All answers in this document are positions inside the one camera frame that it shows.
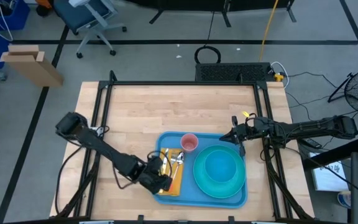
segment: fan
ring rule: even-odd
[[[344,95],[333,98],[333,96],[345,85]],[[328,98],[328,103],[345,97],[347,103],[356,111],[358,111],[358,73],[348,74],[346,80],[332,93]]]

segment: blue office chair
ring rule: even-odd
[[[76,51],[77,57],[83,57],[81,49],[88,43],[91,35],[96,35],[103,40],[110,48],[110,54],[114,56],[116,51],[104,36],[103,31],[122,27],[122,31],[126,32],[127,28],[123,23],[111,25],[107,23],[107,19],[118,13],[112,2],[110,0],[80,0],[79,2],[75,4],[75,7],[69,3],[69,0],[54,0],[53,2],[55,12],[75,35],[79,30],[88,29],[88,33]]]

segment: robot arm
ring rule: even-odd
[[[254,126],[248,121],[254,120]],[[267,138],[271,145],[285,147],[286,143],[294,139],[313,138],[320,136],[333,136],[341,139],[352,139],[358,134],[354,120],[348,116],[333,116],[317,121],[301,123],[281,123],[265,117],[247,118],[244,124],[238,124],[237,118],[232,117],[233,128],[220,138],[239,144],[242,156],[245,154],[242,142],[257,138]]]
[[[148,158],[147,162],[137,156],[117,151],[98,137],[95,130],[88,127],[86,118],[78,113],[68,113],[56,125],[56,133],[67,141],[77,140],[82,146],[94,149],[109,159],[118,173],[133,183],[139,182],[152,194],[160,189],[169,190],[172,179],[160,175],[162,160],[159,156]]]

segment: electronic device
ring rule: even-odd
[[[268,62],[198,63],[196,81],[266,81],[272,82],[274,71]]]
[[[299,144],[312,147],[313,149],[321,149],[322,145],[311,138],[299,139]]]

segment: wooden tabletop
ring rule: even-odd
[[[97,82],[84,82],[76,106],[76,112],[91,119],[97,92]],[[265,112],[263,94],[260,91]],[[290,110],[282,83],[268,83],[268,93],[275,121],[291,123]],[[98,124],[102,115],[102,97]],[[155,150],[158,136],[165,131],[227,133],[231,129],[231,116],[244,117],[242,111],[256,113],[254,92],[251,86],[114,86],[107,125],[111,128],[104,140],[127,154],[135,154],[146,160],[148,152]],[[248,199],[238,209],[186,207],[161,205],[141,185],[125,190],[118,189],[112,173],[111,162],[102,157],[92,219],[136,220],[273,220],[272,200],[265,162],[259,157],[260,139],[245,142]],[[288,147],[297,149],[296,142]],[[65,158],[76,146],[67,144]],[[296,201],[314,216],[308,187],[299,154],[282,149],[282,162],[287,186]],[[69,160],[62,172],[58,204],[60,210],[78,188],[85,150]],[[119,176],[121,183],[126,179]],[[277,188],[280,213],[285,210],[280,190]],[[85,204],[81,214],[85,214]],[[55,215],[52,206],[51,215]]]

